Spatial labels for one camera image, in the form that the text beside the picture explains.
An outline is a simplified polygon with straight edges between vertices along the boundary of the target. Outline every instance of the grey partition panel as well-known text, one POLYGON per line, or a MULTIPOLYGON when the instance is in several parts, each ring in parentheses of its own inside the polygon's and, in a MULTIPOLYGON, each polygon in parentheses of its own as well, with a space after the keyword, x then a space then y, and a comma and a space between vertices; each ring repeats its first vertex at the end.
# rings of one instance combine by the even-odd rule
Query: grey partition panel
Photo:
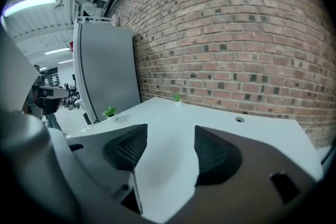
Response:
POLYGON ((132 30, 84 22, 80 35, 84 84, 98 120, 109 106, 120 113, 140 104, 132 30))

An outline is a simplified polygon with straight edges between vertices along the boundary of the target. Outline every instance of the person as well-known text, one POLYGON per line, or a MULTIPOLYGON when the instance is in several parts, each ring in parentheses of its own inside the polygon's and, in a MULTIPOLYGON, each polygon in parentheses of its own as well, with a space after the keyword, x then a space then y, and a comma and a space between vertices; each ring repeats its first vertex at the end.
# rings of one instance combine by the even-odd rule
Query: person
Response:
MULTIPOLYGON (((38 84, 38 85, 45 85, 45 79, 44 79, 44 75, 40 74, 40 66, 38 65, 34 65, 34 67, 36 68, 37 72, 39 73, 37 79, 35 80, 34 84, 38 84)), ((48 120, 48 127, 49 128, 55 128, 60 130, 64 135, 65 133, 62 131, 61 126, 59 126, 56 116, 55 114, 51 113, 51 114, 46 114, 46 119, 48 120)))

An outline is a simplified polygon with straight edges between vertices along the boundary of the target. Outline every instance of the white ceiling beam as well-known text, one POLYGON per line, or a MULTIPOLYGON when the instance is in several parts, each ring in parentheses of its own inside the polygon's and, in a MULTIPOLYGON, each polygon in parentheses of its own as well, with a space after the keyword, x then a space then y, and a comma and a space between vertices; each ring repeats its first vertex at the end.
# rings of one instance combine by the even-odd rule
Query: white ceiling beam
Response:
MULTIPOLYGON (((65 25, 65 28, 66 28, 67 31, 70 31, 70 30, 73 30, 73 28, 74 28, 73 26, 74 25, 65 25)), ((63 31, 64 31, 64 26, 62 26, 62 25, 43 28, 43 29, 40 29, 40 30, 32 31, 32 32, 23 34, 21 36, 15 37, 14 42, 19 43, 19 42, 22 42, 24 40, 31 39, 31 38, 34 38, 34 37, 38 37, 38 36, 42 36, 42 35, 48 35, 48 34, 52 34, 52 33, 63 32, 63 31)))

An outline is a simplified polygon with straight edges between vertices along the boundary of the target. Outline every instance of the ceiling light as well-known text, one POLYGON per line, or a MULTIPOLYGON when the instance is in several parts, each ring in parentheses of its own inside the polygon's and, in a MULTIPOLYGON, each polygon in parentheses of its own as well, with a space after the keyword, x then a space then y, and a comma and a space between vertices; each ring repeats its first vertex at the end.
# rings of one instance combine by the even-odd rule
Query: ceiling light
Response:
POLYGON ((70 48, 63 48, 63 49, 59 49, 59 50, 52 50, 52 51, 45 52, 44 54, 45 55, 54 54, 56 52, 61 52, 61 51, 66 51, 66 50, 70 50, 70 48))
POLYGON ((67 60, 67 61, 63 61, 63 62, 59 62, 59 64, 61 63, 66 63, 66 62, 72 62, 73 60, 67 60))
POLYGON ((4 9, 3 15, 7 17, 25 8, 52 3, 56 3, 56 0, 23 0, 4 9))

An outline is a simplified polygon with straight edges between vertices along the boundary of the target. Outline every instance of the desk surface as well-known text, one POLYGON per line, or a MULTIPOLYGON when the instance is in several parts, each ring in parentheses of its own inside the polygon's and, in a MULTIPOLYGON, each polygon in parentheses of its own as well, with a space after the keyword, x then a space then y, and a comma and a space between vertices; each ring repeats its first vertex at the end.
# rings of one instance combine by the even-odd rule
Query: desk surface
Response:
POLYGON ((318 154, 294 120, 273 119, 204 108, 153 98, 74 136, 98 134, 135 124, 148 124, 148 145, 135 169, 143 217, 163 223, 193 195, 198 176, 194 151, 195 125, 267 143, 289 157, 313 179, 323 176, 318 154))

